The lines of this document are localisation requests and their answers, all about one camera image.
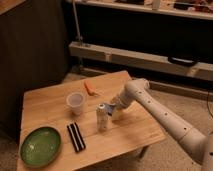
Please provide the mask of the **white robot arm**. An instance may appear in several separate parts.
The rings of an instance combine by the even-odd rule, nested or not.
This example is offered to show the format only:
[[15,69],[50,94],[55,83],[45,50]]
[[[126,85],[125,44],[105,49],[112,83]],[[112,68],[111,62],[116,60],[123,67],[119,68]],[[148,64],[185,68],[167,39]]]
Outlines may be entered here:
[[127,109],[133,101],[144,107],[181,148],[201,165],[201,171],[213,171],[213,132],[208,136],[159,103],[149,93],[149,81],[127,81],[122,91],[113,98],[117,110]]

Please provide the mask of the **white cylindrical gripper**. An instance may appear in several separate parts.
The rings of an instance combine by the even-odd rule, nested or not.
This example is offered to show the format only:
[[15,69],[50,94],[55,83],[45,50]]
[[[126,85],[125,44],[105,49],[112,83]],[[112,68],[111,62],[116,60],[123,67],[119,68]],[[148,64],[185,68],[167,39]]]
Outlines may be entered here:
[[113,97],[111,102],[115,106],[115,109],[118,110],[112,113],[111,119],[113,121],[119,120],[122,115],[121,110],[124,110],[130,106],[130,99],[125,93],[120,93]]

